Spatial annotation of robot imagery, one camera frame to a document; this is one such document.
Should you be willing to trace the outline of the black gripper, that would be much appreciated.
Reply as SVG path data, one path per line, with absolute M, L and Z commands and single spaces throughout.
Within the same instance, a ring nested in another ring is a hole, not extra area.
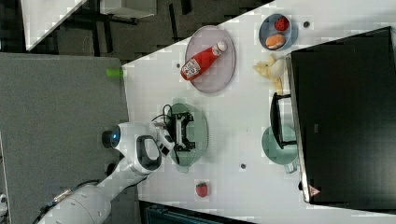
M 172 116 L 174 127 L 175 151 L 187 151 L 195 149 L 195 143 L 187 138 L 187 125 L 193 121 L 189 112 L 178 113 Z

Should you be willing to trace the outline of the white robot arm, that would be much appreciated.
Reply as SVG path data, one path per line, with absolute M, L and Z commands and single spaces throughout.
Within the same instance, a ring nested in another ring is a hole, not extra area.
M 122 156 L 114 171 L 93 185 L 84 182 L 56 196 L 41 209 L 32 224 L 103 224 L 111 211 L 111 201 L 156 171 L 163 157 L 172 155 L 181 163 L 181 153 L 195 148 L 186 128 L 194 121 L 190 112 L 169 112 L 158 122 L 124 122 L 102 134 L 105 147 Z

